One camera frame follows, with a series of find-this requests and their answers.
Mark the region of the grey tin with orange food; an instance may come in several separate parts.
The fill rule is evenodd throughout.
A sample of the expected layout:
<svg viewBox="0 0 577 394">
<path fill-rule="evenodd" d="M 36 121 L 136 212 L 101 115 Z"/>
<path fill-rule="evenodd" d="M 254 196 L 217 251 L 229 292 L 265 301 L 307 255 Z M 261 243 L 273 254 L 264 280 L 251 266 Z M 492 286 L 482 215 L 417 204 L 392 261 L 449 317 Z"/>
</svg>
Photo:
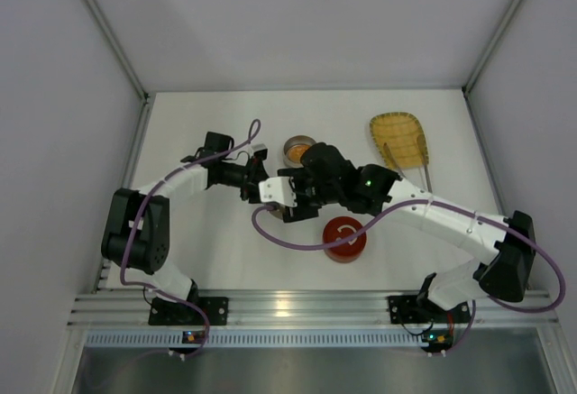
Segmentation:
<svg viewBox="0 0 577 394">
<path fill-rule="evenodd" d="M 283 146 L 283 162 L 289 168 L 301 168 L 303 154 L 314 144 L 316 140 L 306 135 L 295 135 L 286 140 Z"/>
</svg>

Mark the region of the red round lid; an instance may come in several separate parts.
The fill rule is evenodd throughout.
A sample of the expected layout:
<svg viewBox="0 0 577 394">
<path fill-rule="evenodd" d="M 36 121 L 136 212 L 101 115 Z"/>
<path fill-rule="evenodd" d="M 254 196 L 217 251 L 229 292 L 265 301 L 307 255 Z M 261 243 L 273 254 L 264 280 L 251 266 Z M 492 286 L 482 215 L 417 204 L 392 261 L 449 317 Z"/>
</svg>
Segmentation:
<svg viewBox="0 0 577 394">
<path fill-rule="evenodd" d="M 347 237 L 351 237 L 362 229 L 362 224 L 349 216 L 337 216 L 331 219 L 324 228 L 323 242 L 336 243 Z M 367 243 L 367 235 L 361 234 L 351 241 L 344 242 L 338 246 L 330 248 L 332 252 L 343 254 L 362 252 Z"/>
</svg>

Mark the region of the red-based metal lunch tin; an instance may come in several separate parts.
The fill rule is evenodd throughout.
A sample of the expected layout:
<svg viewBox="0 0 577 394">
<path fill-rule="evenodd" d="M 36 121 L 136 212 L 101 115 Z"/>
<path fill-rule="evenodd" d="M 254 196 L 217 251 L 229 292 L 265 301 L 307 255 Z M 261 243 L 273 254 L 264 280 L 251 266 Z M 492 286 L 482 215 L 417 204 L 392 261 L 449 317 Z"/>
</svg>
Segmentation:
<svg viewBox="0 0 577 394">
<path fill-rule="evenodd" d="M 354 243 L 344 243 L 337 247 L 325 249 L 325 254 L 332 261 L 350 263 L 361 257 L 365 247 L 365 241 L 357 240 Z"/>
</svg>

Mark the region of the grey round lid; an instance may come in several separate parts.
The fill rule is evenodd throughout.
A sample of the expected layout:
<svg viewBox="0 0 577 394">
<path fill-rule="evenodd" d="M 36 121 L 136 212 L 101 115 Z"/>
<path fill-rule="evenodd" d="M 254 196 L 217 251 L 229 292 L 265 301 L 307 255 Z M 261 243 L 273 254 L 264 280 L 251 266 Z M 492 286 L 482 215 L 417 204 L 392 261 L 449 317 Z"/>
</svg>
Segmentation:
<svg viewBox="0 0 577 394">
<path fill-rule="evenodd" d="M 285 220 L 285 216 L 287 215 L 287 208 L 285 206 L 270 205 L 267 206 L 267 209 L 273 217 L 279 219 L 280 221 Z"/>
</svg>

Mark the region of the metal tongs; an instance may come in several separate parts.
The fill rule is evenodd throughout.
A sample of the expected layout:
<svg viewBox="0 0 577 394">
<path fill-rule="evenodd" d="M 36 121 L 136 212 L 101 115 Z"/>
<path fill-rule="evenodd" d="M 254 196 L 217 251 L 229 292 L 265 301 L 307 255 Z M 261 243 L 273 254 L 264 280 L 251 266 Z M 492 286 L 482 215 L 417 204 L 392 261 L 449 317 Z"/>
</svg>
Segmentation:
<svg viewBox="0 0 577 394">
<path fill-rule="evenodd" d="M 417 145 L 418 155 L 420 158 L 420 160 L 419 160 L 420 166 L 423 168 L 424 173 L 425 173 L 425 182 L 426 182 L 427 191 L 432 193 L 433 192 L 432 182 L 431 182 L 431 177 L 430 177 L 430 173 L 429 173 L 429 169 L 428 169 L 429 159 L 426 156 L 426 138 L 423 134 L 419 134 L 417 136 L 416 145 Z M 395 171 L 397 171 L 402 178 L 404 178 L 405 174 L 404 174 L 402 168 L 399 166 L 398 162 L 396 161 L 390 147 L 386 143 L 384 143 L 383 149 L 384 149 L 386 155 L 390 158 L 393 169 Z"/>
</svg>

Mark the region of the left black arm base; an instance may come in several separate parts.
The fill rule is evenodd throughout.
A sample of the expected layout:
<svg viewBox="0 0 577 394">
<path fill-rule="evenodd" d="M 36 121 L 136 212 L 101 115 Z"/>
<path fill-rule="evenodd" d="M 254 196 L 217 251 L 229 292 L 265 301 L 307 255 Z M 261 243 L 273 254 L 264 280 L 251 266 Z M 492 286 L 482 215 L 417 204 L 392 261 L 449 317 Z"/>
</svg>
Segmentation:
<svg viewBox="0 0 577 394">
<path fill-rule="evenodd" d="M 227 325 L 227 297 L 200 297 L 196 306 L 205 314 L 211 326 Z M 204 318 L 190 306 L 169 302 L 161 298 L 151 301 L 148 325 L 151 326 L 188 326 L 203 325 Z"/>
</svg>

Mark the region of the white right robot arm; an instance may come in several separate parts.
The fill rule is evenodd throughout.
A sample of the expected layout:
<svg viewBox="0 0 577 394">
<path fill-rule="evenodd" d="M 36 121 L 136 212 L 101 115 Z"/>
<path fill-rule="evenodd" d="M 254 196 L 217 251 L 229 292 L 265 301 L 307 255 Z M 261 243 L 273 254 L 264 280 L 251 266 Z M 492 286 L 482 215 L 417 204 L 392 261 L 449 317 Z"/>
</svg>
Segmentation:
<svg viewBox="0 0 577 394">
<path fill-rule="evenodd" d="M 533 220 L 520 211 L 511 217 L 476 214 L 419 188 L 396 171 L 368 164 L 355 167 L 332 145 L 309 148 L 299 168 L 281 169 L 272 202 L 283 206 L 286 223 L 318 216 L 339 205 L 359 215 L 395 221 L 467 252 L 471 260 L 426 276 L 417 301 L 449 310 L 487 296 L 519 303 L 526 293 L 536 251 Z"/>
</svg>

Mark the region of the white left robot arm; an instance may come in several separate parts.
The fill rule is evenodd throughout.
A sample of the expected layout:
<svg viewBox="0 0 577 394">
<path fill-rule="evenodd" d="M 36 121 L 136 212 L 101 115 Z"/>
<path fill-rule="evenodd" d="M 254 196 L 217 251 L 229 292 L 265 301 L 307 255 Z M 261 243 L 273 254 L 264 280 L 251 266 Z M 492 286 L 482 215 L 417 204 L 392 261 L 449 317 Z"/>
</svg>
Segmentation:
<svg viewBox="0 0 577 394">
<path fill-rule="evenodd" d="M 261 121 L 253 120 L 247 140 L 239 145 L 230 136 L 209 132 L 205 144 L 165 177 L 139 189 L 114 192 L 101 253 L 120 268 L 123 286 L 148 289 L 160 301 L 208 321 L 198 304 L 196 282 L 168 261 L 171 213 L 214 185 L 237 188 L 242 201 L 259 204 L 259 183 L 268 178 L 263 167 L 267 150 L 257 150 L 245 165 L 230 162 L 228 155 L 249 147 L 260 127 Z"/>
</svg>

